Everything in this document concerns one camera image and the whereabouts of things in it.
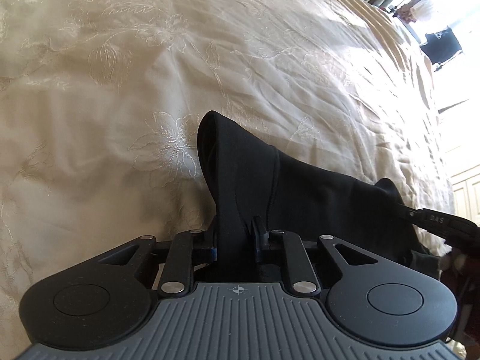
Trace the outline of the dark hanging garment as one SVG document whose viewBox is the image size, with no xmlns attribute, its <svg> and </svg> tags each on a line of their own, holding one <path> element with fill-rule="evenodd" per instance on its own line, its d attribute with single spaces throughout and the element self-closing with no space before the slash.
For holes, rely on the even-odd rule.
<svg viewBox="0 0 480 360">
<path fill-rule="evenodd" d="M 432 64 L 442 65 L 463 51 L 450 27 L 437 33 L 427 33 L 425 39 L 420 48 Z"/>
</svg>

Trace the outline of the beige embroidered bedspread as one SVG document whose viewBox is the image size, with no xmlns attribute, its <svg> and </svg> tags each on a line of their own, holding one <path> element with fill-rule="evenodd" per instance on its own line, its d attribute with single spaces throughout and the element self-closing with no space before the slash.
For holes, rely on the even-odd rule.
<svg viewBox="0 0 480 360">
<path fill-rule="evenodd" d="M 453 209 L 431 64 L 362 0 L 1 0 L 1 357 L 40 279 L 142 234 L 206 228 L 218 111 L 406 203 Z"/>
</svg>

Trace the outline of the cream white wardrobe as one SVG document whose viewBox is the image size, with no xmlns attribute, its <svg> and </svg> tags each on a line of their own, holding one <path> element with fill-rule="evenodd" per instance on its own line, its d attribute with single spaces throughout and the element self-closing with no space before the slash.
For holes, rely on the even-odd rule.
<svg viewBox="0 0 480 360">
<path fill-rule="evenodd" d="M 479 225 L 480 170 L 479 166 L 458 173 L 451 178 L 455 214 Z"/>
</svg>

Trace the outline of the black pants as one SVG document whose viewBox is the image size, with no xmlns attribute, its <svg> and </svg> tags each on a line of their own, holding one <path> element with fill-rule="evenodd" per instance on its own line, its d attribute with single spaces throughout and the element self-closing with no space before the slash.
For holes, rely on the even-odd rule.
<svg viewBox="0 0 480 360">
<path fill-rule="evenodd" d="M 218 232 L 217 259 L 198 270 L 202 282 L 272 282 L 273 268 L 247 258 L 254 219 L 267 230 L 284 230 L 314 242 L 331 235 L 430 277 L 430 286 L 452 295 L 439 259 L 419 242 L 410 223 L 398 218 L 402 197 L 395 184 L 367 184 L 303 163 L 266 144 L 221 114 L 199 125 L 202 173 L 216 204 L 211 227 Z"/>
</svg>

